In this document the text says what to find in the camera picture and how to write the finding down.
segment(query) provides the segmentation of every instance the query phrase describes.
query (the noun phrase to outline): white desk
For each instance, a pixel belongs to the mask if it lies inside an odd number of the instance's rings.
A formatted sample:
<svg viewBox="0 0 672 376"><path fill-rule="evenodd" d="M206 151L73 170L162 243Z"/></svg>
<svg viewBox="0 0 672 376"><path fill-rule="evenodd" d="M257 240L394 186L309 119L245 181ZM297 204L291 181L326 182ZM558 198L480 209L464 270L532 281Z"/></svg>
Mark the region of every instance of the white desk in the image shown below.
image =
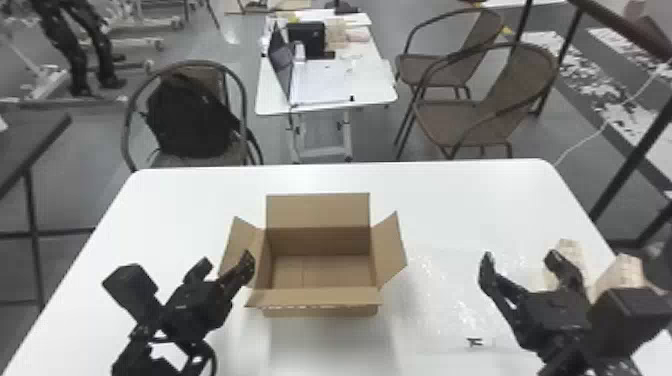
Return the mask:
<svg viewBox="0 0 672 376"><path fill-rule="evenodd" d="M219 376L533 376L541 362L514 344L478 289L483 252L521 283L535 279L561 237L581 242L589 281L613 258L539 160L143 170L126 182L4 376L109 375L133 325L100 285L109 273L140 263L165 301L201 257L218 262L233 216L263 225L266 194L306 192L370 192L372 222L397 210L409 266L383 288L372 318L266 319L242 307L249 290L241 290L224 327L208 337ZM486 346L468 349L465 334L484 336ZM671 351L662 333L635 361L645 376L668 376Z"/></svg>
<svg viewBox="0 0 672 376"><path fill-rule="evenodd" d="M366 26L350 29L369 32ZM297 123L296 126L293 127L290 125L287 127L287 144L290 149L292 162L294 163L300 163L302 158L334 154L344 154L346 161L352 160L349 109L383 105L397 100L397 92L394 89L394 77L391 73L390 65L380 57L376 44L373 41L373 36L365 43L348 43L346 48L336 51L336 58L344 59L351 67L350 71L346 74L345 85L354 100L342 103L298 106L292 109L291 112L297 115L298 121L295 122ZM255 112L261 116L286 115L289 113L289 109L289 103L280 87L271 63L267 58L262 57L259 68ZM342 147L306 149L304 146L306 125L301 114L328 110L340 110L344 113L343 122L341 123L344 145Z"/></svg>

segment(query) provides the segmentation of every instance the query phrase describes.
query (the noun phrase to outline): black stand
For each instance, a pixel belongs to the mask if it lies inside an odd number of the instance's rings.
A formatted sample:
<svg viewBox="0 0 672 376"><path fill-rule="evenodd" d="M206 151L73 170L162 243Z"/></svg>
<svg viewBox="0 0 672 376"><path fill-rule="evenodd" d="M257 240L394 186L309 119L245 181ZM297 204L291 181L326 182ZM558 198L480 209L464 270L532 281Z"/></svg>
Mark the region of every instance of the black stand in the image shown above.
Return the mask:
<svg viewBox="0 0 672 376"><path fill-rule="evenodd" d="M334 9L334 14L350 14L359 13L359 8L353 7L347 1L334 0L329 1L324 6L324 9Z"/></svg>

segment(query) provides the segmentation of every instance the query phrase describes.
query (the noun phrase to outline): backpack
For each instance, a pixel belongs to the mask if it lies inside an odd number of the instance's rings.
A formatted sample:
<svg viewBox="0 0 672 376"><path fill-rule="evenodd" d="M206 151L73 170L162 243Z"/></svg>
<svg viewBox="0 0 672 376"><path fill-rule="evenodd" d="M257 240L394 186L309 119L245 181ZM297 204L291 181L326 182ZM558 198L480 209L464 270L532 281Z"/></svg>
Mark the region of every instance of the backpack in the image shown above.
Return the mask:
<svg viewBox="0 0 672 376"><path fill-rule="evenodd" d="M183 158L214 158L224 154L240 133L240 120L200 81L181 73L163 77L147 98L145 122L161 152ZM261 148L250 129L263 164Z"/></svg>

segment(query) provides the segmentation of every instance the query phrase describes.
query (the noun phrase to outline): bubble wrap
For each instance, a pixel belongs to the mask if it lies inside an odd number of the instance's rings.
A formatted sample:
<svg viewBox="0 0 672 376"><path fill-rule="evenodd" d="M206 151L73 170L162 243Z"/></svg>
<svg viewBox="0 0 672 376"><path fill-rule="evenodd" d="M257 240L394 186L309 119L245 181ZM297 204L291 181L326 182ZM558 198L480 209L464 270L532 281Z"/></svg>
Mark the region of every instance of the bubble wrap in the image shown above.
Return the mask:
<svg viewBox="0 0 672 376"><path fill-rule="evenodd" d="M480 260L487 250L431 249L408 252L408 266L383 289L382 309L414 351L437 353L483 347L518 349L511 329L478 286ZM493 252L497 271L523 285L543 283L539 260L520 253Z"/></svg>

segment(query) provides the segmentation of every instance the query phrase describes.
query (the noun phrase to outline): cardboard box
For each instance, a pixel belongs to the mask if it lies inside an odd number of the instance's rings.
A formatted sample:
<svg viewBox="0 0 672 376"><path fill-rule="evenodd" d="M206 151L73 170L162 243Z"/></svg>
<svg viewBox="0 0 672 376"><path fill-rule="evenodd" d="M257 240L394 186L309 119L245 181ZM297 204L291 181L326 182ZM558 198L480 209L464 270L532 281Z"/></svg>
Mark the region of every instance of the cardboard box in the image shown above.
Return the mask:
<svg viewBox="0 0 672 376"><path fill-rule="evenodd" d="M266 229L234 218L220 274L256 259L246 307L267 317L371 316L406 266L397 214L371 227L368 194L268 196Z"/></svg>

